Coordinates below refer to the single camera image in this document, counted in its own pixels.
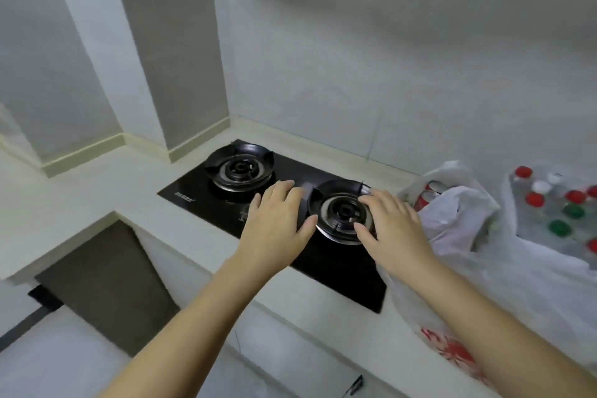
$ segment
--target forearm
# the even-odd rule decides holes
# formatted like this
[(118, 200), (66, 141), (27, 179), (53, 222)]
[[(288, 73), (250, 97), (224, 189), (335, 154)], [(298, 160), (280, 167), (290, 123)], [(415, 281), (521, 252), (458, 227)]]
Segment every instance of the forearm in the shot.
[(101, 398), (195, 397), (236, 319), (269, 277), (228, 259)]
[(439, 261), (410, 285), (505, 397), (597, 396), (597, 379)]

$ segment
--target person's left arm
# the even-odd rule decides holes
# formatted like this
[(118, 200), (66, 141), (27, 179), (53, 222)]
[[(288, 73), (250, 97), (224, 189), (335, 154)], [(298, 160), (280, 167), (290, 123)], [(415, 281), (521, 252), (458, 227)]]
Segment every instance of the person's left arm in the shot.
[(203, 385), (236, 319), (258, 291), (309, 241), (317, 216), (297, 231), (300, 188), (282, 181), (251, 202), (236, 253), (99, 398), (192, 398)]

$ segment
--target red can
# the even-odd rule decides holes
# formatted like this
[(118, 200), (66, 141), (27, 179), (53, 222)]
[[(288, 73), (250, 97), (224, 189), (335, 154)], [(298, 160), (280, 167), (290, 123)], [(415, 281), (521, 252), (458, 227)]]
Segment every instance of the red can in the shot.
[(421, 211), (425, 206), (427, 206), (429, 203), (431, 203), (438, 197), (439, 194), (434, 191), (426, 190), (421, 192), (421, 195), (419, 196), (419, 198), (417, 198), (417, 201), (414, 204), (414, 210), (417, 212)]
[(429, 181), (425, 186), (425, 190), (433, 191), (439, 195), (443, 194), (448, 189), (450, 189), (450, 187), (441, 181)]

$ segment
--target white countertop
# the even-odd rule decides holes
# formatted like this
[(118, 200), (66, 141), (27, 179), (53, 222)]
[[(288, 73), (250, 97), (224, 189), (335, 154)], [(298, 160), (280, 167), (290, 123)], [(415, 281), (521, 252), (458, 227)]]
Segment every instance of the white countertop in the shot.
[[(238, 239), (156, 193), (237, 138), (330, 173), (397, 192), (414, 178), (383, 164), (241, 118), (166, 164), (127, 146), (47, 179), (0, 151), (0, 279), (26, 280), (113, 223), (144, 229), (209, 272)], [(325, 348), (417, 397), (495, 396), (427, 348), (386, 294), (381, 314), (287, 268), (256, 301)]]

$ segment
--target gas stove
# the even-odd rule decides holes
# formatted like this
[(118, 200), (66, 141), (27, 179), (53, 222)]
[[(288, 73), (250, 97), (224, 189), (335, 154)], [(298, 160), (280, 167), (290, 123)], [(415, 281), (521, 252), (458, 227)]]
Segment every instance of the gas stove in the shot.
[(369, 208), (357, 200), (369, 192), (365, 184), (236, 140), (158, 195), (240, 238), (255, 194), (286, 179), (305, 189), (297, 227), (309, 215), (319, 215), (315, 234), (292, 267), (379, 313), (386, 285), (353, 227), (360, 222), (375, 232)]

